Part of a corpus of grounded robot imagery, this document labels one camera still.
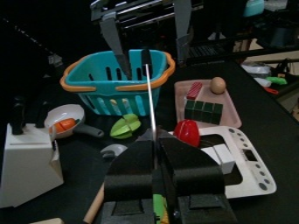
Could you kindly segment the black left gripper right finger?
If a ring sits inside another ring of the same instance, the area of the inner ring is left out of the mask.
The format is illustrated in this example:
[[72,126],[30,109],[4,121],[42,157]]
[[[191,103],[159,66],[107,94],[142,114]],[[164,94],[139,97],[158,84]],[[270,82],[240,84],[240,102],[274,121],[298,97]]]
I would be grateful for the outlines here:
[[170,224],[239,224],[219,164],[174,136],[159,144]]

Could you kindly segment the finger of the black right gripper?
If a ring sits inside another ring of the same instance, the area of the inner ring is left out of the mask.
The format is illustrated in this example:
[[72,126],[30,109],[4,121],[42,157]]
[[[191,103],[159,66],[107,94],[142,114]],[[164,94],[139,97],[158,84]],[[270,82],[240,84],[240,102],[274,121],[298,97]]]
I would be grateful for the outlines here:
[[174,17],[176,30],[176,59],[184,65],[190,52],[190,21],[192,15],[192,1],[174,0]]
[[132,80],[132,71],[130,60],[127,54],[123,51],[123,46],[120,42],[120,37],[118,33],[118,24],[116,20],[110,17],[99,22],[102,34],[107,44],[115,54],[118,64],[120,65],[120,69],[127,77],[127,79]]

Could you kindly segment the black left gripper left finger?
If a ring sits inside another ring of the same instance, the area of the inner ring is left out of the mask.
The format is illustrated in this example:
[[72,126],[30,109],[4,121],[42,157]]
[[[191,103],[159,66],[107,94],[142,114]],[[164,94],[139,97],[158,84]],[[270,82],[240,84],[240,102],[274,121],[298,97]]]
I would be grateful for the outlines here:
[[152,169],[152,141],[139,138],[107,170],[100,224],[155,224]]

